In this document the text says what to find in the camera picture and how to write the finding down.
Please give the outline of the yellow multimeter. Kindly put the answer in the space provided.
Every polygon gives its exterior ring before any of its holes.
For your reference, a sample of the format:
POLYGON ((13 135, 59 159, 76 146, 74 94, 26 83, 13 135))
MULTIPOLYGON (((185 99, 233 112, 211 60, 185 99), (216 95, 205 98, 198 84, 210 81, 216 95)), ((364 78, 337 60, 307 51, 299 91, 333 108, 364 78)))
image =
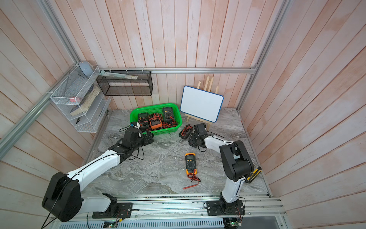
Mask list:
POLYGON ((197 168, 196 168, 196 157, 195 153, 187 153, 185 154, 185 164, 186 164, 186 174, 187 177, 191 180, 191 182, 197 182, 196 184, 192 184, 190 186, 184 187, 183 190, 193 188, 201 183, 201 179, 197 177, 197 168))

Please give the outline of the dark green multimeter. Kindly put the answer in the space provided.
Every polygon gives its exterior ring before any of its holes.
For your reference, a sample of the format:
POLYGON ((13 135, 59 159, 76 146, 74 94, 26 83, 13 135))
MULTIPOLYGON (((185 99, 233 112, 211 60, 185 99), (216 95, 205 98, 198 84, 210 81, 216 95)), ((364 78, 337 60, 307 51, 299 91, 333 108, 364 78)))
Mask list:
POLYGON ((150 116, 149 113, 139 113, 138 114, 138 123, 140 124, 141 131, 148 131, 150 128, 150 116))

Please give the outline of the green plastic basket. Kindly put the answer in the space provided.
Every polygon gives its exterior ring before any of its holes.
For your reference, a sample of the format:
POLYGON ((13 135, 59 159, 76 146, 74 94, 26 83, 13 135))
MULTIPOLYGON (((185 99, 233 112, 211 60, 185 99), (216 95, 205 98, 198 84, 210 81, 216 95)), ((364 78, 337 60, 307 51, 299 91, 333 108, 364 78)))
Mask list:
POLYGON ((161 135, 177 131, 183 121, 178 106, 167 103, 133 110, 130 122, 140 124, 143 134, 151 132, 154 135, 161 135))

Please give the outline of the green horizontal multimeter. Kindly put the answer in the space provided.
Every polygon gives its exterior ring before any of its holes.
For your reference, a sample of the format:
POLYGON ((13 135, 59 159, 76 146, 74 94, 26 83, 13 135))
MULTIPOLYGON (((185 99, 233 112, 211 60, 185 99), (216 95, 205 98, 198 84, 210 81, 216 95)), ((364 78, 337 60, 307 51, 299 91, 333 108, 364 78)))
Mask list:
POLYGON ((174 122, 173 108, 172 107, 163 107, 163 118, 165 123, 174 122))

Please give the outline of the red black multimeter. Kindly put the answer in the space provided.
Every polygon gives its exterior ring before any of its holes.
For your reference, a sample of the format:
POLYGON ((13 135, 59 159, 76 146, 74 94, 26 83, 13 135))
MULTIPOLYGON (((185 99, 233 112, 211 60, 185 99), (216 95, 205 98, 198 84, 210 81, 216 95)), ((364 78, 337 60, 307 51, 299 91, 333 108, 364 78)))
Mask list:
POLYGON ((166 128, 173 128, 176 127, 178 125, 178 123, 176 121, 173 121, 172 123, 167 123, 166 124, 166 128))

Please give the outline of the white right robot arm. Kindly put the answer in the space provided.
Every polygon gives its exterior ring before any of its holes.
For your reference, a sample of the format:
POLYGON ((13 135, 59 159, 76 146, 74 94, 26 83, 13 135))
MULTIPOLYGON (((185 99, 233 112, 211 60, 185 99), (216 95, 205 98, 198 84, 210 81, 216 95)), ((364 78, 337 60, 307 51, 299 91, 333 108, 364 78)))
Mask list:
POLYGON ((193 126, 189 144, 198 149, 210 149, 220 154, 227 176, 219 200, 207 201, 205 209, 209 216, 245 215, 246 203, 239 199, 239 191, 245 179, 254 171, 254 164, 240 140, 229 141, 215 134, 208 134, 204 123, 193 126))

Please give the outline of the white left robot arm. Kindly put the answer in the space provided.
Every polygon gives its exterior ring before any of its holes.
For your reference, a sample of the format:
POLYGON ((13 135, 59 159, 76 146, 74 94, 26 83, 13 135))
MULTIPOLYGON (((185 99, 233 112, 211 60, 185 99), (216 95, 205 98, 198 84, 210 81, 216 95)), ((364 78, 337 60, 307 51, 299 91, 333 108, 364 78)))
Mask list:
POLYGON ((94 218, 127 216, 128 208, 119 204, 117 198, 112 195, 102 193, 94 197, 84 197, 82 191, 109 169, 125 160, 138 159, 133 152, 153 143, 153 138, 154 134, 151 132, 144 134, 137 127, 129 127, 123 138, 93 161, 66 174, 58 172, 53 175, 42 207, 62 222, 89 212, 93 213, 94 218))

